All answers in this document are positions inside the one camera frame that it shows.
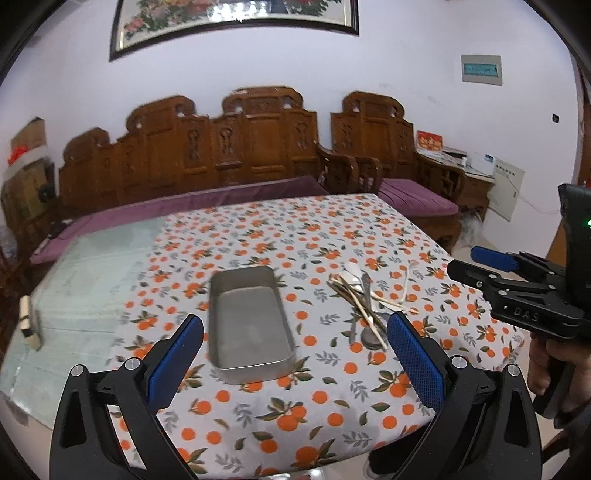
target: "framed painting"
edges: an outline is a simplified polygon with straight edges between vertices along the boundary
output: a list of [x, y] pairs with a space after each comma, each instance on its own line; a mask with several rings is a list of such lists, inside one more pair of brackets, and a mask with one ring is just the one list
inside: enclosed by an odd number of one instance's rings
[[111, 60], [206, 30], [280, 25], [359, 35], [358, 0], [119, 0]]

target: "purple cushion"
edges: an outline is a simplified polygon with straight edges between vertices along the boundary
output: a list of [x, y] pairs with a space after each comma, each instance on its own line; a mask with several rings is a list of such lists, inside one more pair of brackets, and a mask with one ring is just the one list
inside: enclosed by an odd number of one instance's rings
[[457, 205], [409, 179], [384, 179], [378, 197], [407, 218], [455, 215]]
[[223, 187], [201, 192], [190, 192], [171, 197], [162, 197], [146, 202], [123, 205], [76, 219], [58, 238], [46, 242], [31, 256], [34, 265], [54, 262], [75, 238], [128, 223], [141, 222], [176, 212], [200, 210], [222, 205], [245, 202], [261, 202], [294, 197], [327, 195], [312, 177], [253, 183]]

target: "screw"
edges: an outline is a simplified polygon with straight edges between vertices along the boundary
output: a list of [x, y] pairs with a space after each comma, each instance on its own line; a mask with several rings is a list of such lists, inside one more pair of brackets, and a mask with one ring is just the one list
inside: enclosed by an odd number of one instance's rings
[[518, 377], [519, 374], [521, 373], [521, 370], [519, 370], [519, 367], [517, 365], [509, 365], [507, 367], [507, 371], [509, 372], [510, 375], [512, 375], [513, 377]]
[[74, 368], [72, 368], [72, 370], [70, 371], [70, 373], [74, 377], [79, 377], [79, 376], [82, 375], [82, 372], [83, 371], [84, 371], [84, 367], [82, 365], [76, 365]]
[[468, 362], [462, 356], [455, 356], [452, 358], [452, 365], [461, 370], [462, 368], [466, 368], [468, 366]]
[[141, 362], [139, 361], [139, 358], [135, 358], [135, 357], [134, 358], [130, 358], [129, 360], [127, 360], [125, 362], [125, 368], [127, 370], [135, 370], [136, 368], [139, 367], [140, 363]]

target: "door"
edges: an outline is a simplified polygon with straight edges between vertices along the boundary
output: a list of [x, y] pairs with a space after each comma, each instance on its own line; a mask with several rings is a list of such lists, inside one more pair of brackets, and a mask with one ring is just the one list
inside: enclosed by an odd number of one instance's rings
[[[591, 103], [589, 99], [589, 92], [585, 88], [583, 82], [583, 149], [581, 158], [581, 167], [579, 170], [579, 178], [577, 183], [579, 185], [586, 185], [591, 188]], [[546, 256], [547, 260], [557, 263], [558, 265], [566, 265], [566, 236], [564, 234], [564, 226], [560, 222], [554, 242]]]

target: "orange print tablecloth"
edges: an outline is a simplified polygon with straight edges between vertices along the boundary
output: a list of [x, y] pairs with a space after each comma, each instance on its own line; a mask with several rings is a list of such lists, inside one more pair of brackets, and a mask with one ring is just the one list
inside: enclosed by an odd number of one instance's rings
[[[349, 346], [351, 306], [326, 285], [357, 261], [374, 290], [402, 300], [409, 318], [449, 355], [500, 369], [524, 334], [489, 316], [480, 292], [446, 275], [449, 256], [373, 195], [273, 200], [170, 215], [132, 289], [108, 365], [143, 357], [186, 314], [207, 331], [208, 283], [218, 270], [269, 265], [281, 286], [298, 355], [296, 371], [263, 383], [226, 385], [205, 342], [170, 407], [158, 413], [193, 471], [251, 478], [327, 465], [393, 442], [429, 422], [392, 350]], [[362, 326], [357, 326], [357, 333]], [[121, 415], [113, 412], [131, 465], [141, 465]]]

